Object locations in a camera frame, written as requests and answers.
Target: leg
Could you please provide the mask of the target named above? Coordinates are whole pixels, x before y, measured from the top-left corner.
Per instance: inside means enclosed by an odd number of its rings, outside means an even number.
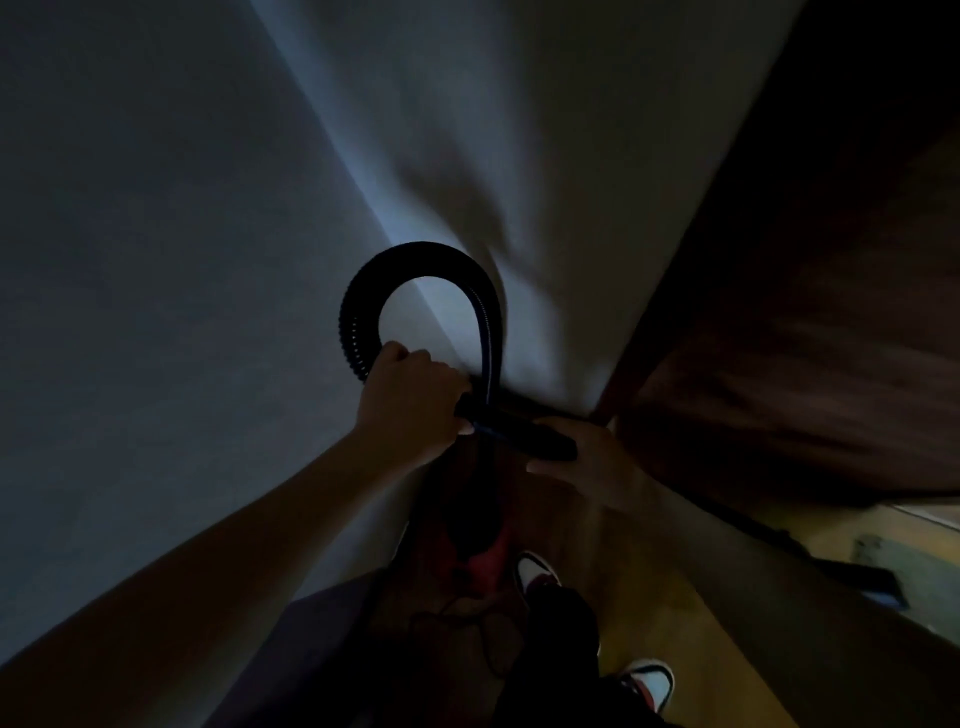
[[[535,561],[524,564],[525,558]],[[517,585],[530,607],[527,640],[497,701],[492,725],[571,724],[573,716],[584,713],[597,683],[596,617],[580,595],[560,586],[539,557],[521,554],[517,565]]]
[[[515,565],[517,587],[530,607],[527,641],[507,677],[493,714],[494,728],[597,725],[666,726],[660,711],[673,692],[673,671],[637,660],[619,675],[599,679],[596,616],[539,556],[524,552]]]

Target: sneaker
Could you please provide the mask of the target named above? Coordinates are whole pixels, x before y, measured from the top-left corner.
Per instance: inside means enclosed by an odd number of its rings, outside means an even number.
[[[560,586],[557,573],[533,551],[521,551],[517,556],[514,562],[514,580],[520,595],[523,596],[523,601],[527,601],[534,589]]]
[[[642,695],[657,715],[663,712],[676,684],[673,670],[660,660],[634,660],[617,677],[624,686]]]

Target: wall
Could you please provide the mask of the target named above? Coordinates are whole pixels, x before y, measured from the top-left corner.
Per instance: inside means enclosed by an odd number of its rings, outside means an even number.
[[[470,252],[504,382],[586,413],[801,0],[252,0],[394,244]],[[421,284],[458,354],[472,313]]]
[[[4,15],[0,661],[349,429],[336,312],[388,244],[246,6]],[[454,359],[414,286],[390,309]],[[407,497],[301,593],[384,563]]]

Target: white sneaker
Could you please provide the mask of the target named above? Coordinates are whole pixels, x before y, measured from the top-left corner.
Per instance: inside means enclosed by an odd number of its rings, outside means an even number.
[[[548,584],[561,586],[557,573],[533,551],[521,551],[518,554],[514,562],[514,580],[524,601],[533,589]]]
[[[660,714],[673,694],[673,670],[660,660],[634,660],[619,674],[620,682],[642,695],[650,709]]]

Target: wooden floor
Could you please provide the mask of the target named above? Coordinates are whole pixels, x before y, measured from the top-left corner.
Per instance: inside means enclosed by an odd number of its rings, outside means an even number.
[[[503,685],[498,675],[522,646],[525,611],[511,586],[486,601],[451,604],[453,594],[427,566],[437,504],[470,460],[463,444],[440,466],[436,481],[443,485],[424,497],[368,627],[370,637],[399,647],[382,725],[486,725]],[[544,556],[593,607],[602,672],[637,657],[665,660],[677,675],[666,717],[687,728],[794,725],[686,579],[630,521],[563,484],[528,475],[523,464],[509,451],[498,453],[515,544]],[[960,532],[892,508],[855,511],[742,494],[733,500],[755,518],[790,530],[815,556],[849,560],[854,539],[874,533],[960,564]],[[445,605],[446,618],[431,616]]]

